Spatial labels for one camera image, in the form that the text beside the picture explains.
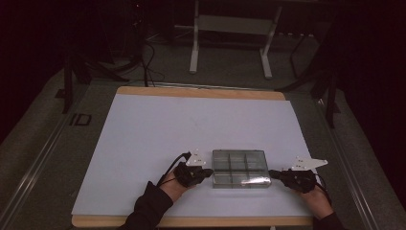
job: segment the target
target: clear plastic box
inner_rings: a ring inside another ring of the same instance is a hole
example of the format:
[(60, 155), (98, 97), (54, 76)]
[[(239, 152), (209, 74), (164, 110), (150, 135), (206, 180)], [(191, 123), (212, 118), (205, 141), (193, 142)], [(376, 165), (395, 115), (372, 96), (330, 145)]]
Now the clear plastic box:
[(217, 189), (268, 188), (271, 178), (263, 150), (213, 150), (213, 186)]

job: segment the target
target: forearm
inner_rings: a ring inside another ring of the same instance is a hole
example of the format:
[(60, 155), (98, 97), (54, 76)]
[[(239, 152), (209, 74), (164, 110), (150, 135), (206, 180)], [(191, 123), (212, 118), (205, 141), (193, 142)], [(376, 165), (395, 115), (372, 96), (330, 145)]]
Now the forearm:
[(314, 218), (313, 230), (345, 230), (345, 228), (337, 215), (332, 213), (320, 220)]
[(154, 229), (172, 204), (172, 200), (164, 191), (148, 182), (144, 194), (135, 202), (134, 212), (127, 217), (125, 224), (118, 229)]

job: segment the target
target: hand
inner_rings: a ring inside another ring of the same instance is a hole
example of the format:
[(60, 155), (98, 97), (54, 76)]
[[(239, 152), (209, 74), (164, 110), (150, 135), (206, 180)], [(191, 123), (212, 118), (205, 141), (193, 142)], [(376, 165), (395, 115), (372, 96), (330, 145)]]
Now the hand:
[(325, 192), (318, 186), (316, 186), (314, 190), (308, 192), (307, 194), (302, 194), (296, 191), (295, 193), (304, 200), (305, 204), (313, 213), (316, 219), (323, 219), (334, 213), (334, 210), (329, 204)]
[(184, 187), (183, 185), (179, 184), (179, 182), (175, 179), (175, 175), (173, 170), (165, 177), (164, 182), (159, 187), (163, 190), (173, 201), (173, 203), (182, 196), (187, 190), (194, 188), (195, 186), (191, 186), (189, 188)]

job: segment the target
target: person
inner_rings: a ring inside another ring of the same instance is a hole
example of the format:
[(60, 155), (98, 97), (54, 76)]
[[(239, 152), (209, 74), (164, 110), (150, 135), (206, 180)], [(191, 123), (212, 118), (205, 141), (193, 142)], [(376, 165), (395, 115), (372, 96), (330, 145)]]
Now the person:
[[(134, 205), (134, 211), (126, 218), (125, 223), (118, 230), (149, 230), (154, 229), (164, 213), (178, 200), (183, 193), (192, 189), (185, 188), (170, 172), (160, 187), (148, 181), (146, 190)], [(319, 187), (300, 196), (309, 210), (313, 213), (314, 230), (343, 230), (343, 224), (332, 209), (325, 192)]]

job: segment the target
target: white bracket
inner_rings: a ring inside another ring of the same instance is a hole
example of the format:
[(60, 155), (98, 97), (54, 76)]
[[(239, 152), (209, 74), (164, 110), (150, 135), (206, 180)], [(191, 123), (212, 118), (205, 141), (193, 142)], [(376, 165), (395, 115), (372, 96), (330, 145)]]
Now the white bracket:
[(198, 154), (198, 150), (192, 153), (192, 156), (186, 162), (187, 166), (204, 166), (206, 165), (206, 161), (204, 161)]
[(292, 171), (308, 171), (313, 170), (318, 167), (324, 166), (328, 164), (327, 160), (318, 160), (318, 159), (308, 159), (308, 158), (301, 158), (300, 156), (296, 157), (296, 162), (292, 166)]

